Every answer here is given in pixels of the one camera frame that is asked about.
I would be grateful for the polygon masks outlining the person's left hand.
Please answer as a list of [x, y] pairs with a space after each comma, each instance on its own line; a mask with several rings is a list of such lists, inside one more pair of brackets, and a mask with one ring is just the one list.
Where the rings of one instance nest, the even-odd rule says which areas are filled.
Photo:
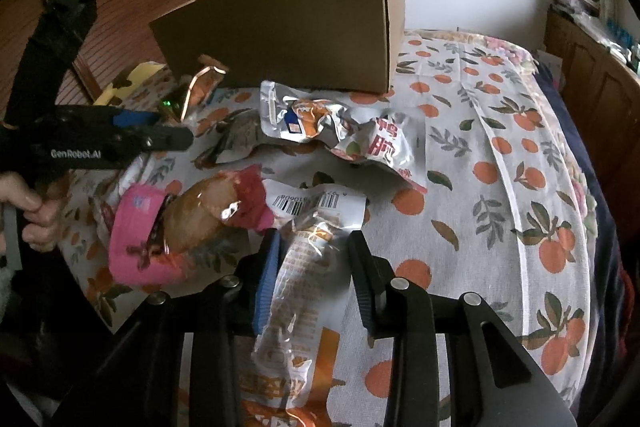
[[22, 239], [35, 251], [48, 253], [58, 243], [62, 232], [62, 214], [67, 202], [70, 177], [52, 182], [40, 195], [14, 172], [1, 175], [1, 202], [23, 210], [27, 225]]

